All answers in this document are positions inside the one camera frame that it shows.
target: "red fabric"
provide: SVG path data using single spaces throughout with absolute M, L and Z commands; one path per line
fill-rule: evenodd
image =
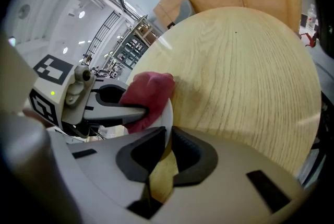
M 135 75 L 134 81 L 123 93 L 120 104 L 138 104 L 148 107 L 143 119 L 124 125 L 129 134 L 142 131 L 161 115 L 168 98 L 172 95 L 175 82 L 171 74 L 143 72 Z

